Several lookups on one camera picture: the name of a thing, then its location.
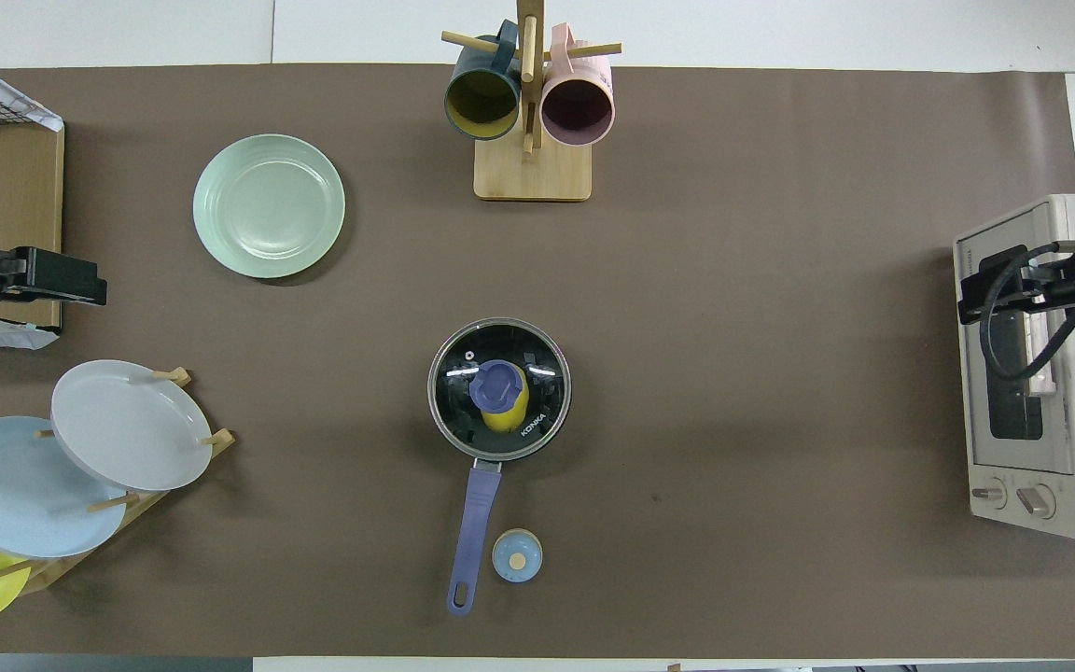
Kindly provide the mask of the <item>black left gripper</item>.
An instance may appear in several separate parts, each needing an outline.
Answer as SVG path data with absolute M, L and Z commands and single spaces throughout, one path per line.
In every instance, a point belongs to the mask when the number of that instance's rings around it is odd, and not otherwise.
M 33 246 L 0 251 L 0 302 L 70 301 L 106 306 L 108 282 L 84 259 Z

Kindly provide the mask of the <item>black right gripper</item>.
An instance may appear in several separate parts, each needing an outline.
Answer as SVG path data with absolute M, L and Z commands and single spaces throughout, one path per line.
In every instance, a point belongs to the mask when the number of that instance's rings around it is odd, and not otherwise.
M 1041 255 L 1059 251 L 1059 244 L 1019 245 L 990 257 L 980 271 L 959 281 L 958 323 L 973 325 L 1003 312 L 1040 314 L 1074 308 L 1075 269 L 1066 260 L 1032 264 Z

